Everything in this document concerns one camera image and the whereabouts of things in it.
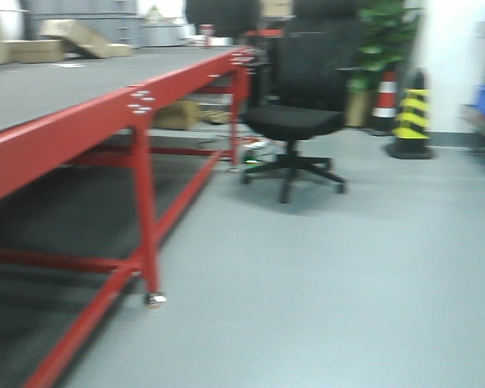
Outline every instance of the table leg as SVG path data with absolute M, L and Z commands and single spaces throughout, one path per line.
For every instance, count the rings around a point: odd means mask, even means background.
M 145 129 L 133 127 L 132 131 L 133 173 L 141 235 L 141 276 L 145 280 L 146 290 L 144 303 L 149 308 L 158 308 L 166 301 L 166 297 L 159 291 L 157 274 L 158 248 L 153 227 L 156 208 L 151 175 L 150 143 Z
M 238 67 L 231 75 L 230 92 L 232 94 L 232 104 L 230 106 L 230 162 L 231 171 L 237 172 L 237 127 L 239 123 L 239 104 L 247 97 L 248 74 L 247 69 Z

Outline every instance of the chair backrest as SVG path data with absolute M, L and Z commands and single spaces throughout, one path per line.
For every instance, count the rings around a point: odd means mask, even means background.
M 185 16 L 196 28 L 213 24 L 216 36 L 236 38 L 257 28 L 259 0 L 187 0 Z
M 357 0 L 295 0 L 279 64 L 282 104 L 342 112 L 348 76 L 356 64 L 362 27 Z

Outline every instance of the potted plant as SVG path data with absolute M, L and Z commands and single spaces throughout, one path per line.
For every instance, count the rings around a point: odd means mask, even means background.
M 348 84 L 351 126 L 366 124 L 384 71 L 407 59 L 419 24 L 420 8 L 406 8 L 404 0 L 366 0 L 360 17 L 365 25 L 358 57 L 362 71 L 355 73 Z

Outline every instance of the gray tabletop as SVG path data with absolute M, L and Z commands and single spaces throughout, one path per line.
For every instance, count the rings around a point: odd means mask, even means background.
M 80 67 L 0 65 L 0 131 L 231 49 L 145 48 L 133 57 L 62 62 Z

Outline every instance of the plant pot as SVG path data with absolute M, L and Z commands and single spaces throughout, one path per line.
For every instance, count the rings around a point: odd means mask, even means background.
M 347 127 L 365 128 L 369 125 L 374 96 L 374 91 L 361 91 L 350 94 L 345 115 Z

